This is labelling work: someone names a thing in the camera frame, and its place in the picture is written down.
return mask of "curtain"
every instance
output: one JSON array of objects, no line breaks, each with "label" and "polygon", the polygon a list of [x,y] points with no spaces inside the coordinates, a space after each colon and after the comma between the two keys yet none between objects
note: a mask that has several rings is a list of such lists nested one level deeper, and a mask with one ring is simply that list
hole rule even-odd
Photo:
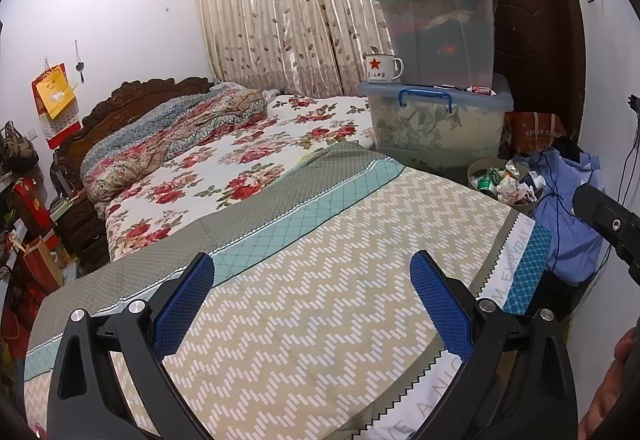
[{"label": "curtain", "polygon": [[316,98],[353,95],[363,55],[391,49],[372,0],[200,0],[215,74]]}]

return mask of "screw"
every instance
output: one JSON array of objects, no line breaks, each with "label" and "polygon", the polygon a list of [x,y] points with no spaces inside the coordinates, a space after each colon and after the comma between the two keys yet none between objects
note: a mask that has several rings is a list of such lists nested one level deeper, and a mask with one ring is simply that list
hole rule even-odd
[{"label": "screw", "polygon": [[71,314],[71,320],[75,323],[77,323],[83,317],[84,317],[84,310],[81,310],[81,309],[74,310],[73,313]]},{"label": "screw", "polygon": [[545,321],[553,321],[554,313],[551,310],[547,310],[546,308],[543,308],[540,311],[540,317],[542,317]]},{"label": "screw", "polygon": [[495,312],[495,303],[491,301],[491,299],[482,299],[482,301],[480,301],[480,309],[490,314],[491,312]]},{"label": "screw", "polygon": [[141,301],[140,299],[137,299],[136,301],[133,301],[131,304],[129,304],[129,312],[131,312],[132,314],[139,314],[144,309],[145,302]]}]

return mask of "clear storage bin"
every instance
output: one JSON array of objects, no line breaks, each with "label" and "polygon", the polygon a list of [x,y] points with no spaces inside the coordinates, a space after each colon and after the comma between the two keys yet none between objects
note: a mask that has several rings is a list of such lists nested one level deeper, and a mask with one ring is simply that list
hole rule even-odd
[{"label": "clear storage bin", "polygon": [[476,160],[495,157],[504,113],[513,110],[506,79],[496,74],[495,96],[455,89],[362,82],[369,97],[376,150],[415,169],[466,185]]},{"label": "clear storage bin", "polygon": [[377,0],[403,84],[490,87],[496,0]]}]

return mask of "human hand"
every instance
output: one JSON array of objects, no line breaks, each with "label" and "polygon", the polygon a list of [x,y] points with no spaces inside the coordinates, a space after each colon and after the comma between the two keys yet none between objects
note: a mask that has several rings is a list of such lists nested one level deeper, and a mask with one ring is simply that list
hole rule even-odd
[{"label": "human hand", "polygon": [[578,426],[578,440],[589,438],[619,399],[623,389],[626,357],[631,352],[635,338],[636,329],[631,328],[616,344],[613,350],[614,360]]}]

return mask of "carved headboard trim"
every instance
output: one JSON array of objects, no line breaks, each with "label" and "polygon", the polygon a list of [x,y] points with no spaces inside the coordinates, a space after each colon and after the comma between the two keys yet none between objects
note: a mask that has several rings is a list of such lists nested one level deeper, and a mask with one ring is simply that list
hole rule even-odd
[{"label": "carved headboard trim", "polygon": [[107,100],[99,102],[91,113],[82,119],[82,129],[66,137],[54,152],[54,162],[49,175],[56,189],[60,193],[63,192],[56,171],[62,172],[76,188],[82,187],[79,175],[82,160],[89,149],[105,137],[136,121],[167,100],[204,93],[212,85],[208,78],[196,76],[185,78],[178,84],[172,78],[123,82]]}]

